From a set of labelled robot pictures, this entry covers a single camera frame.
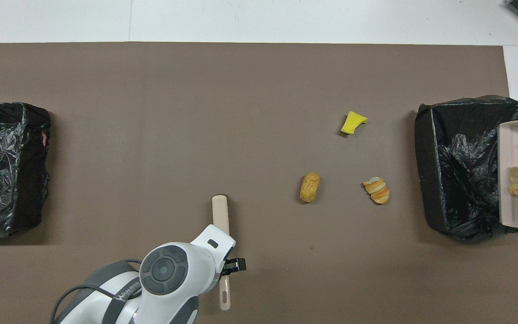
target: brown mat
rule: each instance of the brown mat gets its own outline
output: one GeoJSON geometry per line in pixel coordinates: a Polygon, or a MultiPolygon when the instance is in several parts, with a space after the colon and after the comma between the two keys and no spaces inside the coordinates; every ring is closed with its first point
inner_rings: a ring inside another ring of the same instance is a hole
{"type": "Polygon", "coordinates": [[[0,323],[44,323],[101,264],[191,241],[215,194],[248,270],[197,323],[518,322],[518,234],[429,229],[414,157],[421,103],[489,94],[508,96],[501,47],[0,44],[0,102],[53,121],[43,223],[0,239],[0,323]],[[369,121],[343,136],[349,110],[369,121]]]}

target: brown table surface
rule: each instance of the brown table surface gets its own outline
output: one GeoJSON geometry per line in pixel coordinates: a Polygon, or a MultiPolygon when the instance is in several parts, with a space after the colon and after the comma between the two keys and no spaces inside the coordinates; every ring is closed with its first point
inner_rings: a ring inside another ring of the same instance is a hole
{"type": "Polygon", "coordinates": [[[43,222],[0,239],[0,323],[45,323],[103,263],[191,241],[216,194],[248,270],[197,323],[518,322],[518,234],[429,229],[414,157],[421,103],[490,94],[508,96],[501,47],[0,44],[0,102],[53,122],[43,222]],[[369,121],[341,135],[350,110],[369,121]]]}

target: white floor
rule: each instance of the white floor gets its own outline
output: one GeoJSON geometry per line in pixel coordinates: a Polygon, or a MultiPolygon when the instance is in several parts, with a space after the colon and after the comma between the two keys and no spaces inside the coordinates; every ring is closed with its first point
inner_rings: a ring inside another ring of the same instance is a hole
{"type": "Polygon", "coordinates": [[[0,0],[0,43],[47,41],[503,45],[518,100],[504,0],[0,0]]]}

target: black trash bag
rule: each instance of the black trash bag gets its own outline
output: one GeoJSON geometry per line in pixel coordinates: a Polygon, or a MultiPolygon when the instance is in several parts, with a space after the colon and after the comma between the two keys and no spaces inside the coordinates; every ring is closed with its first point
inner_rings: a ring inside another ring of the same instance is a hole
{"type": "Polygon", "coordinates": [[[422,104],[415,154],[425,218],[461,241],[518,232],[499,222],[498,127],[518,121],[518,102],[501,96],[422,104]]]}
{"type": "Polygon", "coordinates": [[[41,223],[50,127],[45,109],[0,103],[0,236],[41,223]]]}

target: yellow object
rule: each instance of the yellow object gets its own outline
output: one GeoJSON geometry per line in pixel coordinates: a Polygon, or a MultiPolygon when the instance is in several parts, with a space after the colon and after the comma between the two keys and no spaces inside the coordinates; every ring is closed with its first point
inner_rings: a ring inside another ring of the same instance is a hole
{"type": "Polygon", "coordinates": [[[370,194],[371,199],[379,205],[383,205],[389,200],[391,191],[382,178],[374,176],[369,181],[363,182],[363,186],[365,186],[366,192],[370,194]]]}
{"type": "Polygon", "coordinates": [[[315,200],[317,196],[317,189],[321,183],[321,176],[316,172],[306,174],[302,179],[301,192],[299,196],[305,203],[310,203],[315,200]]]}
{"type": "Polygon", "coordinates": [[[349,114],[347,115],[347,120],[343,124],[343,127],[341,127],[341,131],[345,134],[353,134],[355,133],[355,128],[357,128],[361,124],[366,123],[366,121],[367,117],[363,117],[358,113],[349,111],[349,114]]]}

